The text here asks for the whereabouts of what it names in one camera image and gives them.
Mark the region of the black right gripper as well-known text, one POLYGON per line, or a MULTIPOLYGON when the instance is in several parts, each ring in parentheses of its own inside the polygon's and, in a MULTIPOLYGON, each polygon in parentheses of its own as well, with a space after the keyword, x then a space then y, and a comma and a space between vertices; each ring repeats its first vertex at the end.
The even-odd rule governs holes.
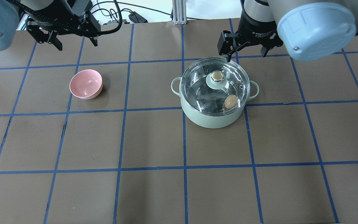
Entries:
POLYGON ((232 55, 240 51, 246 43, 249 46, 261 44, 261 56, 266 57, 268 52, 275 47, 283 46, 284 42, 277 33, 275 21, 261 22, 251 18, 248 14, 242 14, 237 33, 223 30, 217 44, 218 53, 231 61, 232 55))

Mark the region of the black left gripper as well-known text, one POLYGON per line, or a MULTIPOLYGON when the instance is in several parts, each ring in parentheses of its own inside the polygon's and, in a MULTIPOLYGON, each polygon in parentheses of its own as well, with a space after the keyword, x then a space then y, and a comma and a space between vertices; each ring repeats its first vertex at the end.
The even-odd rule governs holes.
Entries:
MULTIPOLYGON (((89 38, 95 47, 98 46, 100 34, 95 33, 101 31, 101 25, 93 14, 87 11, 87 0, 24 0, 24 5, 51 20, 70 27, 79 27, 87 33, 85 37, 89 38)), ((46 30, 33 19, 25 21, 25 28, 37 43, 52 44, 58 50, 63 50, 62 43, 57 38, 57 30, 46 30)))

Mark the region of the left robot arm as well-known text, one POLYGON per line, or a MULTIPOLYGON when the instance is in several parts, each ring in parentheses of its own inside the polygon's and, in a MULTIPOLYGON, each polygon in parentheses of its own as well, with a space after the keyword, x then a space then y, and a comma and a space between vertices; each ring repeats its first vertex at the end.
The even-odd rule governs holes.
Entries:
POLYGON ((54 25, 47 19, 82 31, 101 30, 99 22, 91 14, 90 0, 20 0, 19 3, 39 15, 23 10, 7 0, 0 0, 0 51, 6 50, 12 44, 23 14, 29 15, 26 19, 26 30, 37 43, 52 44, 60 51, 62 43, 58 35, 72 34, 72 31, 54 25))

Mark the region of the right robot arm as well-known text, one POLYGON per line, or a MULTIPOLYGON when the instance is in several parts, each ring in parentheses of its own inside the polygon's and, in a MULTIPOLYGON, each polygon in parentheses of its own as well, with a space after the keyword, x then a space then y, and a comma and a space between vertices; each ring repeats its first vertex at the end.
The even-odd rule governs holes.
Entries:
POLYGON ((224 30, 219 55, 231 60, 245 47, 261 45, 261 56, 284 46, 299 61, 318 60, 358 35, 358 0, 242 0, 236 32, 224 30))

